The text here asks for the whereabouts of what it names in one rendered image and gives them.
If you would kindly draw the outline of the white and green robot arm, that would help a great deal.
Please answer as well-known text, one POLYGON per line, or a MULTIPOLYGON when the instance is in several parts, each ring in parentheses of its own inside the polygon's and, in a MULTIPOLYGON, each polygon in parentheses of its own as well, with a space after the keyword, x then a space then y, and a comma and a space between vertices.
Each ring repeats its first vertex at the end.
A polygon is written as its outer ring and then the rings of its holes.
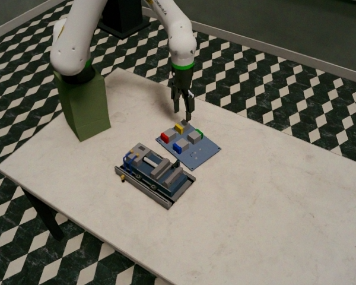
MULTIPOLYGON (((64 82, 84 84, 95 77, 90 45, 107 1, 74 0, 68 17, 55 23, 49 56, 64 82)), ((190 20, 173 0, 144 1, 168 34, 172 76, 178 80, 190 79, 197 46, 190 20)))

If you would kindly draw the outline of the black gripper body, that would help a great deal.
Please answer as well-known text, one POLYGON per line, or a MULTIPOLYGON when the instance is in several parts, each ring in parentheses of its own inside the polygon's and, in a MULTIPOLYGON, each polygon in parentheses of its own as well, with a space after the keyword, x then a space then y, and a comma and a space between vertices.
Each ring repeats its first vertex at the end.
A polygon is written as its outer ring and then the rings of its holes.
POLYGON ((186 96, 190 91, 190 85, 191 85, 192 78, 188 80, 178 80, 174 78, 174 85, 177 86, 176 88, 179 88, 179 94, 181 94, 181 90, 183 90, 184 95, 186 96))

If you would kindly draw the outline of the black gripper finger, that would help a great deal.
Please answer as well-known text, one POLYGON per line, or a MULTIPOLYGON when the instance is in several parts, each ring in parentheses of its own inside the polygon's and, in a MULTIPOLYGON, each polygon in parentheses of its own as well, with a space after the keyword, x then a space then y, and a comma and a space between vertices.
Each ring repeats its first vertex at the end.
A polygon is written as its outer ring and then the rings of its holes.
POLYGON ((172 81, 171 83, 171 99, 173 99, 173 103, 174 103, 174 113, 179 112, 179 100, 180 100, 180 95, 179 94, 179 88, 176 88, 176 86, 174 85, 174 81, 172 81))
POLYGON ((191 120, 191 113, 195 110, 195 93, 192 94, 188 90, 189 93, 185 96, 183 90, 180 92, 186 106, 186 122, 189 122, 191 120))

